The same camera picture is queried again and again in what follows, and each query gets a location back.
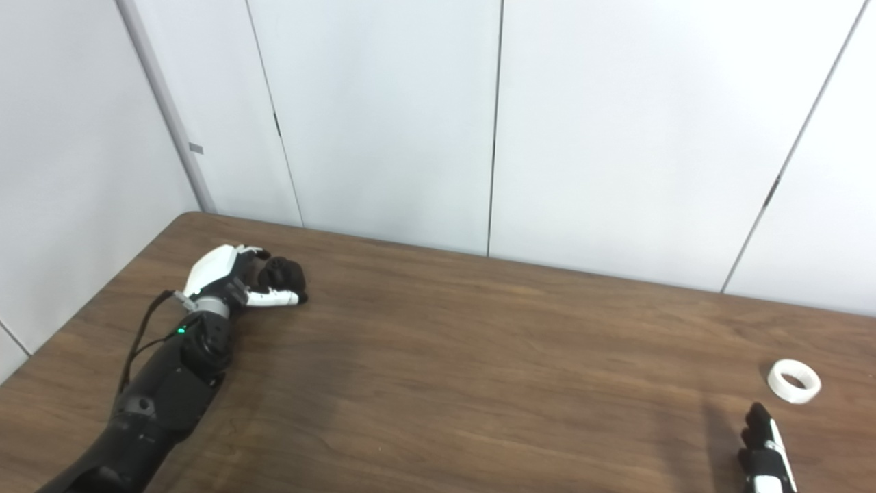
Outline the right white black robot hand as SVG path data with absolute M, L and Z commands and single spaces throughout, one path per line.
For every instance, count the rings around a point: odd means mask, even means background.
M 744 492 L 799 490 L 778 423 L 762 403 L 748 409 L 740 436 L 744 446 L 736 458 L 745 475 Z

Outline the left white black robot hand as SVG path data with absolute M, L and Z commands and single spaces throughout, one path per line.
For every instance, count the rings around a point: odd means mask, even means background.
M 222 244 L 202 256 L 175 297 L 190 312 L 223 318 L 245 308 L 304 305 L 309 300 L 301 265 L 260 247 Z

